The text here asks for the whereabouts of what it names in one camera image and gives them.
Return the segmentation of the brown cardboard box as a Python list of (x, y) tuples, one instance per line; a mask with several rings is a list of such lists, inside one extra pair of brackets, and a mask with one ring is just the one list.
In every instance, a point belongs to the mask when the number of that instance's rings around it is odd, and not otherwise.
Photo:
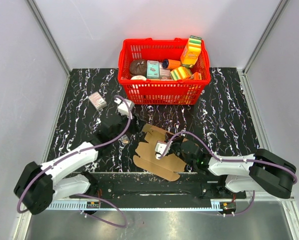
[(175, 154), (156, 158), (155, 146), (158, 141), (165, 141), (166, 130), (159, 127), (145, 124), (142, 129), (146, 133), (144, 142), (140, 142), (133, 156), (134, 164), (158, 177), (173, 182), (180, 178), (179, 173), (183, 173), (186, 163)]

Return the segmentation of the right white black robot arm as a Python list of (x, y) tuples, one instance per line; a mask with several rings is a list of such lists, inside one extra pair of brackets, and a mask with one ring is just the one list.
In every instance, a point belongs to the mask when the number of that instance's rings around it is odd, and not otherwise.
[(206, 144), (202, 150), (195, 142), (178, 134), (167, 133), (165, 140), (156, 143), (156, 158), (174, 154), (208, 180), (218, 178), (217, 193), (228, 198), (243, 191), (265, 191), (289, 199), (297, 183), (297, 168), (267, 149), (243, 156), (221, 156), (213, 153)]

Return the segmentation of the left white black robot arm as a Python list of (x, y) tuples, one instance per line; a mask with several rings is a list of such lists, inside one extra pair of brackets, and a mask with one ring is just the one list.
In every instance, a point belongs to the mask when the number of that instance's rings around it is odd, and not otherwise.
[(14, 194), (18, 197), (18, 213), (29, 211), (37, 215), (46, 210), (53, 201), (70, 196), (98, 196), (99, 182), (91, 173), (83, 171), (75, 176), (71, 173), (82, 166), (95, 162), (108, 147), (125, 133), (140, 133), (146, 122), (138, 115), (131, 118), (118, 115), (101, 123), (90, 139), (54, 160), (37, 164), (28, 163), (21, 173)]

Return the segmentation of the small orange box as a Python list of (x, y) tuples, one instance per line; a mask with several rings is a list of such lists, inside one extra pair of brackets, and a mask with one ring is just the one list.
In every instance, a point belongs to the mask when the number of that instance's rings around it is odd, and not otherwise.
[(202, 74), (200, 72), (195, 72), (189, 77), (189, 80), (202, 80)]

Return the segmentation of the small clear plastic bag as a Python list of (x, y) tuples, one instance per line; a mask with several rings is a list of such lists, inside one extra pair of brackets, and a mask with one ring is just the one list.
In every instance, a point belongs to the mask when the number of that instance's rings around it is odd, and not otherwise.
[(126, 146), (126, 145), (128, 145), (130, 143), (130, 139), (129, 139), (129, 137), (126, 134), (124, 134), (122, 137), (120, 137), (119, 141), (124, 146)]

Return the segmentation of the red plastic shopping basket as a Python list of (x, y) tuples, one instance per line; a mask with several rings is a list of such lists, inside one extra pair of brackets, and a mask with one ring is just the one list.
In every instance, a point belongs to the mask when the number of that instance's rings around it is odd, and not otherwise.
[(201, 74), (201, 79), (142, 80), (132, 79), (130, 74), (130, 65), (134, 60), (178, 60), (187, 42), (186, 38), (125, 39), (118, 60), (117, 80), (125, 90), (127, 98), (138, 105), (194, 105), (211, 81), (210, 60), (204, 41), (201, 42), (202, 51), (192, 68), (193, 73)]

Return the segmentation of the brown round bun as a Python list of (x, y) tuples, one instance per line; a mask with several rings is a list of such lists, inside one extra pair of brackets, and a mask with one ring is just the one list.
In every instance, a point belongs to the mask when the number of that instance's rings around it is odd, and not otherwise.
[(133, 60), (129, 65), (129, 73), (132, 76), (146, 76), (147, 61), (144, 59)]

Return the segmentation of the pink white packet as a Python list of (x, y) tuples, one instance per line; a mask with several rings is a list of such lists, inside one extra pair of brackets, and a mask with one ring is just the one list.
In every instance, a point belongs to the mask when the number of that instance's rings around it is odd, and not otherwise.
[(163, 63), (159, 63), (159, 78), (161, 80), (171, 80), (171, 71), (169, 69), (163, 68)]

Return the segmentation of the yellow green sponge pack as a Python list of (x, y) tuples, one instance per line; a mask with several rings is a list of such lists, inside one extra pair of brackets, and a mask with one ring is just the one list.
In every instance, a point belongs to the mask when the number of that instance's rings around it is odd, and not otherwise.
[(170, 71), (170, 77), (174, 80), (185, 80), (192, 76), (189, 68), (180, 66)]

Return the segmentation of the orange blue capped bottle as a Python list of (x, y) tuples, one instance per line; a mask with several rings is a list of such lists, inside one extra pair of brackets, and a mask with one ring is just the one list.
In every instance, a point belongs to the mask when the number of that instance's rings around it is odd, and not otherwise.
[(181, 66), (182, 66), (182, 64), (179, 60), (173, 60), (173, 59), (166, 58), (162, 61), (162, 67), (167, 70), (173, 70), (173, 69), (176, 69)]

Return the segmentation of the tall orange sponge pack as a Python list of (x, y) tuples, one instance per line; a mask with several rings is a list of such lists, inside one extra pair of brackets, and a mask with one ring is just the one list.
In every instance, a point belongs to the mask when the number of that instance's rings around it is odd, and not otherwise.
[(202, 38), (191, 35), (181, 54), (180, 62), (183, 67), (193, 68), (202, 51)]

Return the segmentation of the aluminium front rail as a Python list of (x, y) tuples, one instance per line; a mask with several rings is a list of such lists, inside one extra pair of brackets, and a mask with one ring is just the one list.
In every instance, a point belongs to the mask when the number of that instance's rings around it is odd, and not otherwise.
[(93, 200), (100, 197), (103, 208), (110, 206), (111, 203), (119, 208), (125, 209), (156, 209), (156, 208), (207, 208), (211, 206), (211, 199), (202, 199), (189, 195), (164, 195), (164, 196), (121, 196), (115, 198), (103, 198), (102, 196), (91, 195), (72, 195), (67, 198), (78, 199), (83, 198), (88, 200), (87, 209), (96, 208)]

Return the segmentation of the left aluminium corner post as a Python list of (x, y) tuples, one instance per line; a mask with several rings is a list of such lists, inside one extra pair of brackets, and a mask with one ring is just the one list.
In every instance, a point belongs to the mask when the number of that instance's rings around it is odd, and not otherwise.
[(39, 25), (44, 37), (46, 38), (49, 46), (51, 47), (51, 50), (53, 51), (55, 57), (57, 58), (60, 66), (62, 67), (65, 74), (67, 76), (69, 76), (72, 70), (70, 69), (63, 54), (61, 53), (61, 50), (60, 50), (55, 38), (53, 37), (52, 32), (49, 29), (49, 27), (44, 19), (44, 16), (43, 16), (41, 10), (39, 9), (36, 1), (35, 0), (25, 0), (25, 2), (28, 5), (31, 13), (33, 14), (37, 24)]

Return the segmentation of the aluminium corner post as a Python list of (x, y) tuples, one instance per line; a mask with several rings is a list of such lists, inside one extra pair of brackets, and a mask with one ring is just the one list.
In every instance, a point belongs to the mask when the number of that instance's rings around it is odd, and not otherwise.
[(31, 13), (33, 14), (37, 24), (39, 25), (44, 37), (46, 38), (49, 46), (51, 47), (51, 50), (53, 51), (55, 57), (57, 58), (60, 66), (62, 67), (65, 74), (67, 76), (69, 76), (72, 70), (70, 69), (63, 54), (61, 53), (61, 50), (60, 50), (55, 38), (53, 37), (52, 32), (49, 29), (49, 27), (44, 19), (44, 16), (43, 16), (41, 10), (39, 9), (36, 1), (35, 0), (25, 0), (25, 2), (28, 5)]
[(290, 0), (280, 0), (277, 7), (275, 8), (272, 16), (269, 19), (264, 31), (262, 32), (254, 50), (252, 51), (246, 65), (242, 69), (243, 75), (247, 75), (248, 71), (251, 69), (254, 61), (256, 60), (257, 56), (259, 55), (262, 47), (266, 43), (267, 39), (269, 38), (270, 34), (274, 30), (276, 24), (278, 23), (281, 15), (285, 11), (286, 7), (288, 6)]

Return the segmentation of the right aluminium corner post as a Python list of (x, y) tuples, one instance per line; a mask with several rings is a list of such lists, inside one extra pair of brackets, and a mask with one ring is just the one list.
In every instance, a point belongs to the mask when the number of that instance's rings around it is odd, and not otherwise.
[(251, 69), (254, 61), (256, 60), (257, 56), (259, 55), (262, 47), (266, 43), (267, 39), (269, 38), (270, 34), (274, 30), (276, 24), (278, 23), (281, 15), (285, 11), (286, 7), (288, 6), (290, 0), (280, 0), (277, 7), (275, 8), (272, 16), (269, 19), (264, 31), (262, 32), (254, 50), (252, 51), (246, 65), (242, 69), (243, 75), (247, 75), (248, 71)]

